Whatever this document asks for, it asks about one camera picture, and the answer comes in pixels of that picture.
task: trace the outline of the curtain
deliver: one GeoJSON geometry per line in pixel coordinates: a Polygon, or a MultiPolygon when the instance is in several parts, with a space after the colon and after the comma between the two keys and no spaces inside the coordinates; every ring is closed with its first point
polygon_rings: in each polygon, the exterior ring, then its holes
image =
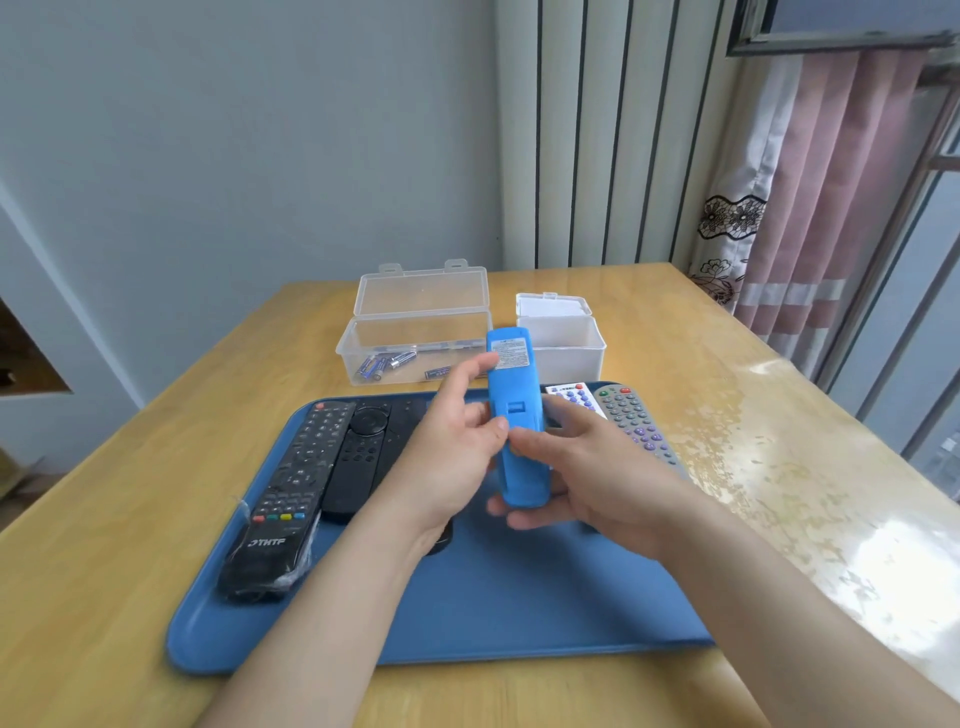
{"type": "Polygon", "coordinates": [[[745,66],[689,274],[806,376],[877,215],[925,56],[745,66]]]}

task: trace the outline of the embroidered flower pattern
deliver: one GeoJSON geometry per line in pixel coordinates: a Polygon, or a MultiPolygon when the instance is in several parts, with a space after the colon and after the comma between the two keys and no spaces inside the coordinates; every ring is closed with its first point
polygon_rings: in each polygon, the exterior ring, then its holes
{"type": "Polygon", "coordinates": [[[756,234],[763,219],[766,200],[747,195],[736,202],[722,195],[714,195],[704,203],[697,232],[705,240],[727,235],[733,240],[742,240],[756,234]]]}
{"type": "Polygon", "coordinates": [[[726,305],[733,300],[733,284],[728,280],[727,271],[731,268],[730,262],[723,258],[712,258],[700,266],[701,276],[690,276],[697,285],[704,289],[708,296],[720,305],[726,305]]]}

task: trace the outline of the pink curtain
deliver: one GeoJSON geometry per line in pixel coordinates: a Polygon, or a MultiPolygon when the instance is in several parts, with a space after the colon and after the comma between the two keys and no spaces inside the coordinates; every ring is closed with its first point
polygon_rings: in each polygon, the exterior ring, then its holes
{"type": "MultiPolygon", "coordinates": [[[[769,200],[743,255],[732,311],[807,376],[868,223],[889,212],[872,201],[889,179],[925,57],[923,51],[803,57],[769,200]]],[[[705,263],[695,258],[698,264],[705,263]]]]}

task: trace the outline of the white remote control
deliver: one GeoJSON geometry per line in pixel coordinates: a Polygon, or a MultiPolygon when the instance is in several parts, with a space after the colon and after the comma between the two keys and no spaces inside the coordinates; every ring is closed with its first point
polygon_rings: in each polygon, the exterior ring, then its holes
{"type": "Polygon", "coordinates": [[[546,393],[548,395],[564,397],[574,404],[579,404],[582,407],[596,412],[604,420],[607,419],[603,407],[600,406],[600,402],[596,400],[585,382],[575,381],[572,384],[551,384],[549,387],[546,387],[546,393]]]}

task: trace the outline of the blue tray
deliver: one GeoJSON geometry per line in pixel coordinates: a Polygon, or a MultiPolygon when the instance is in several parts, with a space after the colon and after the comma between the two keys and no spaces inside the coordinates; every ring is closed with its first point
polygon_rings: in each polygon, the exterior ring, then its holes
{"type": "MultiPolygon", "coordinates": [[[[423,392],[387,397],[433,396],[423,392]]],[[[486,398],[487,390],[468,393],[468,400],[486,398]]],[[[280,432],[245,495],[248,503],[266,488],[313,403],[297,410],[280,432]]],[[[497,490],[495,478],[488,476],[454,520],[450,546],[423,559],[414,571],[379,664],[713,644],[683,592],[657,562],[636,556],[579,523],[520,532],[489,516],[485,501],[497,490]]],[[[167,656],[184,672],[202,675],[237,669],[292,598],[237,605],[217,594],[217,574],[244,523],[239,512],[230,519],[170,622],[167,656]]],[[[342,530],[321,522],[313,544],[315,561],[342,530]]]]}

